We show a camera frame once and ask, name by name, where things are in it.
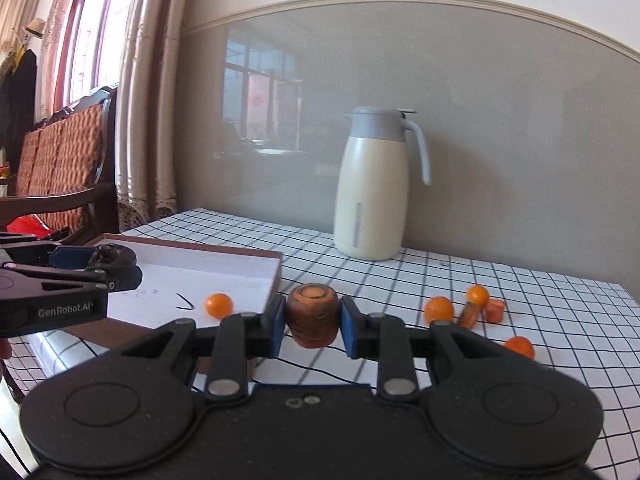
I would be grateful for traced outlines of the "small orange kumquat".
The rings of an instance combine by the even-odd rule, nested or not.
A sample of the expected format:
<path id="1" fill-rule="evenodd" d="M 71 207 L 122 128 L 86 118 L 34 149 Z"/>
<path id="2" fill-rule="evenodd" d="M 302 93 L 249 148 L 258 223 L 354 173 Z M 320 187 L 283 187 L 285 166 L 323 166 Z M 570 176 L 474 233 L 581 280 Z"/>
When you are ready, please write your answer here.
<path id="1" fill-rule="evenodd" d="M 204 304 L 205 312 L 212 318 L 221 321 L 233 313 L 233 301 L 223 292 L 209 295 Z"/>

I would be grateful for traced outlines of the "carrot stub with round top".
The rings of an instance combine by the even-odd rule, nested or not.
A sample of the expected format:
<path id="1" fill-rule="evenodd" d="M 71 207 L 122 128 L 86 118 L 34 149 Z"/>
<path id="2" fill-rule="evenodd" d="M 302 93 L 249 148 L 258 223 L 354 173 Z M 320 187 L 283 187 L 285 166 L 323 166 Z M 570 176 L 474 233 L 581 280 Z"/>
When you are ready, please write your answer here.
<path id="1" fill-rule="evenodd" d="M 320 349 L 332 344 L 340 327 L 340 302 L 328 285 L 303 284 L 288 294 L 285 321 L 296 344 Z"/>

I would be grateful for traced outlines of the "dark shrivelled fruit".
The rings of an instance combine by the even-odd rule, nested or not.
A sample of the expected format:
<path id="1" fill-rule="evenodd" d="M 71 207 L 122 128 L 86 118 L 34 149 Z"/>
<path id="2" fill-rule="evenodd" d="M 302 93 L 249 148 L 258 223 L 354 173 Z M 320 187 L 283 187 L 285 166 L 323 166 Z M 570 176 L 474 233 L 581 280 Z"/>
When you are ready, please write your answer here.
<path id="1" fill-rule="evenodd" d="M 129 247 L 121 244 L 102 244 L 93 249 L 93 253 L 88 260 L 88 268 L 123 268 L 124 266 L 135 266 L 137 255 Z"/>

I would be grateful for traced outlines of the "red cushion on sofa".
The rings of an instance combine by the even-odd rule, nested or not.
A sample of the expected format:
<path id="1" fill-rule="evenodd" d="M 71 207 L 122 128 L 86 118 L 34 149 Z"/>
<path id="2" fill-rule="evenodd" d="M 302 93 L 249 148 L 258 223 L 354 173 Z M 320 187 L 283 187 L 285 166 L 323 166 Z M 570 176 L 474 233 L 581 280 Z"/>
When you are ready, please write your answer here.
<path id="1" fill-rule="evenodd" d="M 28 214 L 27 216 L 16 218 L 6 226 L 6 232 L 29 234 L 37 238 L 45 238 L 53 233 L 36 214 Z"/>

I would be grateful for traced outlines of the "brown shallow cardboard box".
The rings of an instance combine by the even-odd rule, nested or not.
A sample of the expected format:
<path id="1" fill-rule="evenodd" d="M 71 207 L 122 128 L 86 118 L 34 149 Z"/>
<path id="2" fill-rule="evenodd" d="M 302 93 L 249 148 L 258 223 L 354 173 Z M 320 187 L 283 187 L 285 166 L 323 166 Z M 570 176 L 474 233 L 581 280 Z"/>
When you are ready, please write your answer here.
<path id="1" fill-rule="evenodd" d="M 235 313 L 260 313 L 280 284 L 278 252 L 113 234 L 89 242 L 106 243 L 136 253 L 142 282 L 132 292 L 108 296 L 104 320 L 28 336 L 30 350 L 48 376 L 176 318 L 190 318 L 198 328 L 214 327 L 218 320 L 206 312 L 205 303 L 217 292 L 231 298 Z"/>

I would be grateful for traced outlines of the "wooden sofa orange cushions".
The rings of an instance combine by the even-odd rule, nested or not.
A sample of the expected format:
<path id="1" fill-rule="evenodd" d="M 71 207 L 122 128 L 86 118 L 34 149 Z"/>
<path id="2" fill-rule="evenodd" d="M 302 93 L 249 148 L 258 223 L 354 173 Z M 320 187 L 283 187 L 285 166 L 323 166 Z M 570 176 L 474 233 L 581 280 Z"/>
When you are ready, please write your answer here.
<path id="1" fill-rule="evenodd" d="M 17 174 L 1 181 L 9 185 L 1 199 L 1 233 L 28 214 L 53 231 L 40 240 L 82 245 L 119 231 L 117 97 L 116 88 L 99 88 L 25 134 Z"/>

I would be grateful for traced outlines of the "orange carrot chunk back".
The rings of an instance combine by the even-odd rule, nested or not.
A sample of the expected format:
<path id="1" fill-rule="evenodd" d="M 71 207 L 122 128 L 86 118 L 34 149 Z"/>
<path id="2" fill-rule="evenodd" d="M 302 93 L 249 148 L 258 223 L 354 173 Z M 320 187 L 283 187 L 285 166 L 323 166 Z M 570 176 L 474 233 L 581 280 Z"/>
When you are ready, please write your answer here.
<path id="1" fill-rule="evenodd" d="M 500 324 L 503 321 L 506 304 L 499 299 L 491 298 L 484 307 L 484 317 L 487 323 Z"/>

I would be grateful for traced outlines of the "dark rotten carrot piece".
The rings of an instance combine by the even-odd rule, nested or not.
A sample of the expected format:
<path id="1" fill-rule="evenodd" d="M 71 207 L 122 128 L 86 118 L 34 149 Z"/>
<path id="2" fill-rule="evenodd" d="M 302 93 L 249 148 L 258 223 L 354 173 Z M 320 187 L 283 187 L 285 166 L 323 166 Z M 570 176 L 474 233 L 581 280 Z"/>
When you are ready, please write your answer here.
<path id="1" fill-rule="evenodd" d="M 473 304 L 471 301 L 468 301 L 458 318 L 458 324 L 467 330 L 472 330 L 482 310 L 483 308 L 478 304 Z"/>

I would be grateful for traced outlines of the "white black grid tablecloth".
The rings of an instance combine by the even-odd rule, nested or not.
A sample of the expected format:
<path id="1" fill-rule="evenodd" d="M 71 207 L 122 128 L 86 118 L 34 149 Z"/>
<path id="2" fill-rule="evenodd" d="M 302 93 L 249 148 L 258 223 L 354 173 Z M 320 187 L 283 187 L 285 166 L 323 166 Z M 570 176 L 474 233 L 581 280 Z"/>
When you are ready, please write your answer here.
<path id="1" fill-rule="evenodd" d="M 361 262 L 331 247 L 330 234 L 193 209 L 124 234 L 257 248 L 282 254 L 279 292 L 306 282 L 353 294 L 363 312 L 384 312 L 425 327 L 427 299 L 448 297 L 461 312 L 471 285 L 506 303 L 499 324 L 482 318 L 474 332 L 502 342 L 527 338 L 535 358 L 588 385 L 604 409 L 604 426 L 589 459 L 603 479 L 639 479 L 639 304 L 616 283 L 530 270 L 504 263 L 402 248 L 383 262 Z M 52 330 L 12 342 L 6 363 L 28 393 L 48 376 L 98 356 L 105 349 L 86 338 Z M 374 383 L 374 363 L 345 356 L 340 337 L 323 350 L 304 350 L 286 336 L 281 356 L 257 364 L 258 382 Z"/>

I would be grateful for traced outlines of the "small back orange mandarin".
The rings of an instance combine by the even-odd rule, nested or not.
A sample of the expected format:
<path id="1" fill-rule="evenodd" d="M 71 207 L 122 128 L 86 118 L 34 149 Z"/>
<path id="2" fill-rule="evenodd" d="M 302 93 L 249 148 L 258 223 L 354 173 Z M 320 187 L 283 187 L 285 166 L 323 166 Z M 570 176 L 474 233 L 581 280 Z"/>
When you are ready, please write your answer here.
<path id="1" fill-rule="evenodd" d="M 480 310 L 483 310 L 484 307 L 487 306 L 489 299 L 489 292 L 482 285 L 474 284 L 466 291 L 466 301 L 469 304 L 474 304 L 474 306 L 479 307 Z"/>

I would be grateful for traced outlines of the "left orange mandarin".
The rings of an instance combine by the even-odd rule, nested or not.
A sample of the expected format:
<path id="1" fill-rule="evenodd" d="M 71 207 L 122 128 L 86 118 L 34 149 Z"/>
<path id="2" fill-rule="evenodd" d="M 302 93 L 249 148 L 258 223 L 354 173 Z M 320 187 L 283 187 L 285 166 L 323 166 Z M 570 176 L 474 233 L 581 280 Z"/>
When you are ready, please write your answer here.
<path id="1" fill-rule="evenodd" d="M 424 304 L 423 316 L 426 325 L 435 321 L 451 322 L 454 319 L 454 305 L 447 297 L 433 297 Z"/>

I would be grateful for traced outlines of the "beige lace curtain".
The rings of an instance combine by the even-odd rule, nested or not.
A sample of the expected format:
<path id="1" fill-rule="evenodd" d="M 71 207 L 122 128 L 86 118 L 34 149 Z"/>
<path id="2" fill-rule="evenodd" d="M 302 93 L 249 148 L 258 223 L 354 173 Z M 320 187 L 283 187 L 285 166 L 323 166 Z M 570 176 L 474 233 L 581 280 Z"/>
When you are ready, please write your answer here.
<path id="1" fill-rule="evenodd" d="M 177 211 L 174 116 L 188 0 L 134 0 L 120 71 L 115 130 L 119 229 Z"/>

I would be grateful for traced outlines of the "dark hanging coat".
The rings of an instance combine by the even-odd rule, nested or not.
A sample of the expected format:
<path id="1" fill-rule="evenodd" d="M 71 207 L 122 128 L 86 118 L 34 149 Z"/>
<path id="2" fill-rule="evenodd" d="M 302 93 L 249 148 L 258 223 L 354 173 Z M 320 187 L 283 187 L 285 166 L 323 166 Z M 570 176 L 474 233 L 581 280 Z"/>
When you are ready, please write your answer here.
<path id="1" fill-rule="evenodd" d="M 12 167 L 20 162 L 24 135 L 34 125 L 37 57 L 21 48 L 1 79 L 1 147 Z"/>

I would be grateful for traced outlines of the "straw hat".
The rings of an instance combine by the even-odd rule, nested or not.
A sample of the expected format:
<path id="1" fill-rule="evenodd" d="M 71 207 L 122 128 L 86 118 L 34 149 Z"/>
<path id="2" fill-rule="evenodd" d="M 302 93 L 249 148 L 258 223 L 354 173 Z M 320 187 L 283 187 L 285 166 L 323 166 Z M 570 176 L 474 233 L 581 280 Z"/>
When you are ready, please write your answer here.
<path id="1" fill-rule="evenodd" d="M 30 36 L 34 36 L 38 39 L 43 37 L 44 29 L 46 28 L 46 21 L 42 18 L 33 18 L 25 27 L 24 31 Z"/>

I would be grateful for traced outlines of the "cream thermos jug grey lid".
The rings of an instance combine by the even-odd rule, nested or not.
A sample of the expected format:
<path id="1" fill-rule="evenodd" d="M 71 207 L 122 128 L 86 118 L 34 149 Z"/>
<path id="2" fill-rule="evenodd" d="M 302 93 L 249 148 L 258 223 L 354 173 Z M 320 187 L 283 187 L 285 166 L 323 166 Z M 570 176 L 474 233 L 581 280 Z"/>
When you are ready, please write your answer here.
<path id="1" fill-rule="evenodd" d="M 409 200 L 407 136 L 416 138 L 421 178 L 432 182 L 427 137 L 407 117 L 414 110 L 358 106 L 338 174 L 334 245 L 350 258 L 394 258 L 404 238 Z"/>

